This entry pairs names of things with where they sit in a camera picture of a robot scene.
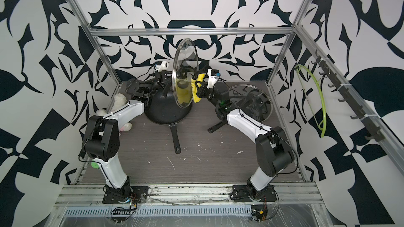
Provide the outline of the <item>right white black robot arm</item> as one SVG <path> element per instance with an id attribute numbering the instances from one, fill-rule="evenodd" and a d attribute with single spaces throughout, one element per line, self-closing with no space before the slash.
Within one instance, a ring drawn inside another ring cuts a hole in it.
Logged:
<path id="1" fill-rule="evenodd" d="M 215 106 L 220 122 L 208 129 L 213 133 L 224 125 L 230 125 L 255 143 L 258 168 L 247 180 L 250 194 L 258 194 L 267 189 L 271 181 L 292 164 L 295 153 L 285 138 L 281 127 L 269 127 L 254 119 L 262 119 L 267 113 L 268 102 L 263 100 L 264 93 L 253 87 L 249 93 L 247 86 L 218 86 L 209 88 L 206 83 L 197 82 L 193 86 L 195 98 L 206 98 Z"/>

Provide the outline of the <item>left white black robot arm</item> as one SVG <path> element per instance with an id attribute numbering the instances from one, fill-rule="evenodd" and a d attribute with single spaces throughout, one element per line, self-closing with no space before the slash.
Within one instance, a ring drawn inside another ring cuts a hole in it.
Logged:
<path id="1" fill-rule="evenodd" d="M 130 181 L 118 158 L 120 131 L 126 123 L 146 111 L 157 90 L 171 83 L 171 72 L 163 70 L 153 78 L 127 81 L 125 92 L 130 95 L 128 103 L 103 116 L 92 116 L 87 123 L 82 151 L 99 166 L 106 180 L 106 191 L 128 197 Z"/>

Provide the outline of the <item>yellow cleaning cloth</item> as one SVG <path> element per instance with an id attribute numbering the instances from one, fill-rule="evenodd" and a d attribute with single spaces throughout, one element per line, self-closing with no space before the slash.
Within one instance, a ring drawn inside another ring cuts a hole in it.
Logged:
<path id="1" fill-rule="evenodd" d="M 173 92 L 181 108 L 188 107 L 192 102 L 198 103 L 205 97 L 205 76 L 206 73 L 199 74 L 196 79 L 192 75 L 186 75 L 185 78 L 173 76 Z"/>

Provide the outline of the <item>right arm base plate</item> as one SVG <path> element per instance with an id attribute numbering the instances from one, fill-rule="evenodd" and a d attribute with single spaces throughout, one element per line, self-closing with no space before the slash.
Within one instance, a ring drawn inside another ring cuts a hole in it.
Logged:
<path id="1" fill-rule="evenodd" d="M 252 185 L 233 185 L 230 199 L 234 202 L 276 202 L 277 193 L 272 185 L 261 191 Z"/>

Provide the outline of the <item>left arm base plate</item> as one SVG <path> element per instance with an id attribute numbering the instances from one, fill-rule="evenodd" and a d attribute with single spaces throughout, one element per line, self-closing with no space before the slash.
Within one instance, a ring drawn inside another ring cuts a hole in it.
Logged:
<path id="1" fill-rule="evenodd" d="M 103 204 L 116 203 L 138 203 L 148 197 L 148 186 L 128 186 L 114 189 L 108 185 L 104 186 Z"/>

